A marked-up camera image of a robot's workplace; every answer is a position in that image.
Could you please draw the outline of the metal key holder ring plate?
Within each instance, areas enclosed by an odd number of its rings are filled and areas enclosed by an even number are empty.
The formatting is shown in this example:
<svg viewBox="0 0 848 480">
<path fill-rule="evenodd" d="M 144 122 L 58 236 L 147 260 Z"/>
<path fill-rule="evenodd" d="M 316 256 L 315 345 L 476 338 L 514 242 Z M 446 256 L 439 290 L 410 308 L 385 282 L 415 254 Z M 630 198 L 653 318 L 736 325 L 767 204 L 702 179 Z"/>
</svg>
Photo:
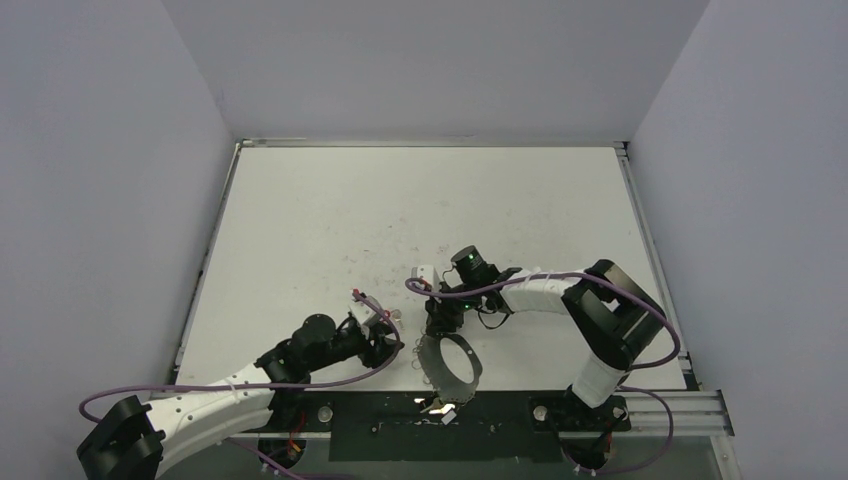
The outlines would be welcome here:
<svg viewBox="0 0 848 480">
<path fill-rule="evenodd" d="M 445 342 L 455 345 L 466 358 L 472 375 L 469 380 L 461 378 L 449 365 L 442 346 Z M 427 385 L 440 401 L 466 404 L 475 397 L 483 374 L 483 364 L 463 336 L 457 333 L 422 335 L 414 351 Z"/>
</svg>

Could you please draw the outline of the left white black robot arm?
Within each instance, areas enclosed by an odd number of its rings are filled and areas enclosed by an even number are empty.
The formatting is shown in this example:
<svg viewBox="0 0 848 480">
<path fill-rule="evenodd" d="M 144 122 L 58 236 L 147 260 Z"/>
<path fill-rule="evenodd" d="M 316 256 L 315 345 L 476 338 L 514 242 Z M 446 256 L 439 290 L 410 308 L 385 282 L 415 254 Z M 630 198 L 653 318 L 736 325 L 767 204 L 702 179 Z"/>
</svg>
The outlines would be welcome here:
<svg viewBox="0 0 848 480">
<path fill-rule="evenodd" d="M 268 425 L 290 428 L 297 420 L 295 394 L 312 387 L 312 373 L 358 358 L 369 375 L 385 369 L 404 344 L 381 313 L 348 314 L 341 324 L 324 314 L 300 328 L 256 361 L 209 385 L 165 385 L 161 397 L 143 402 L 143 387 L 119 387 L 102 417 L 79 405 L 95 426 L 76 455 L 89 479 L 157 479 L 193 454 L 245 431 Z"/>
</svg>

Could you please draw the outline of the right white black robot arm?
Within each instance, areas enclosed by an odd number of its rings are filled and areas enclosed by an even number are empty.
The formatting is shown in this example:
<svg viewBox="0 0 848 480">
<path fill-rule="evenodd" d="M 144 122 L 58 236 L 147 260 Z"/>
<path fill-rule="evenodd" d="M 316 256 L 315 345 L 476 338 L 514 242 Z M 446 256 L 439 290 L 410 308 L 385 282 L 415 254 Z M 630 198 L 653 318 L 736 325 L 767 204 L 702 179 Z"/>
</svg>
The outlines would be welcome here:
<svg viewBox="0 0 848 480">
<path fill-rule="evenodd" d="M 663 309 L 611 260 L 574 272 L 501 270 L 469 245 L 452 257 L 451 270 L 459 276 L 457 285 L 429 265 L 417 267 L 405 282 L 426 299 L 428 336 L 457 332 L 469 311 L 505 318 L 548 313 L 574 322 L 590 350 L 565 402 L 567 419 L 577 428 L 591 428 L 604 417 L 604 403 L 632 371 L 665 365 L 680 351 Z"/>
</svg>

